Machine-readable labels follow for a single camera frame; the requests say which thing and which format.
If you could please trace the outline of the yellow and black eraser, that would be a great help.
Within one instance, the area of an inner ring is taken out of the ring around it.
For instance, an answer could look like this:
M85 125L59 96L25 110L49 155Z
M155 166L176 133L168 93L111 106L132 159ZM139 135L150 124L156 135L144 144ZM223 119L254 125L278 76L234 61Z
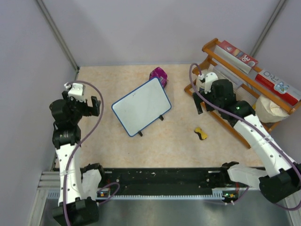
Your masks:
M194 133L198 135L200 140L206 140L208 138L208 135L200 127L195 128Z

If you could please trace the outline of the blue framed whiteboard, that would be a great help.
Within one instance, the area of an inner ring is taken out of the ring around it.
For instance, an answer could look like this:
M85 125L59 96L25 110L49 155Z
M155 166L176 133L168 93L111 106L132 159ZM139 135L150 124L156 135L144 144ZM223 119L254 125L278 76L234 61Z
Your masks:
M157 77L111 105L111 109L130 137L137 134L143 136L142 130L157 119L164 120L163 115L171 108L171 102Z

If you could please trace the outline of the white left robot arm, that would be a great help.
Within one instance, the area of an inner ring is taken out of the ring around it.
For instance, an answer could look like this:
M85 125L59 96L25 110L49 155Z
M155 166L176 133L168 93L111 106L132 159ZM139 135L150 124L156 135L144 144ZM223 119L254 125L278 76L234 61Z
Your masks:
M79 89L64 91L62 96L49 106L55 120L52 142L60 172L60 196L52 215L62 226L87 226L99 219L97 189L106 183L107 176L99 163L79 166L78 122L83 116L99 116L101 102L91 97L92 106L88 106Z

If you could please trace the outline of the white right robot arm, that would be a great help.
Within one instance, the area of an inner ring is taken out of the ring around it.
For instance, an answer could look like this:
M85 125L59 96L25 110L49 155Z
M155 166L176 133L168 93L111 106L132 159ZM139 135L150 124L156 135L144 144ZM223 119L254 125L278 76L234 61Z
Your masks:
M260 190L274 204L300 191L301 165L274 141L251 105L245 100L237 100L229 80L215 80L209 90L192 87L198 113L203 112L201 103L208 112L216 110L247 141L264 165L260 170L236 162L225 164L226 170L219 175L224 186L235 182L245 184Z

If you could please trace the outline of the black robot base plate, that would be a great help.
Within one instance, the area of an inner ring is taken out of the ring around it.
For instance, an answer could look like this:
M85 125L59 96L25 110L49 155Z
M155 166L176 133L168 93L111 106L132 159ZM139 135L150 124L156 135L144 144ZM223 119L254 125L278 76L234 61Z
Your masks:
M101 188L120 184L117 195L204 195L213 188L237 188L220 168L105 168L98 183Z

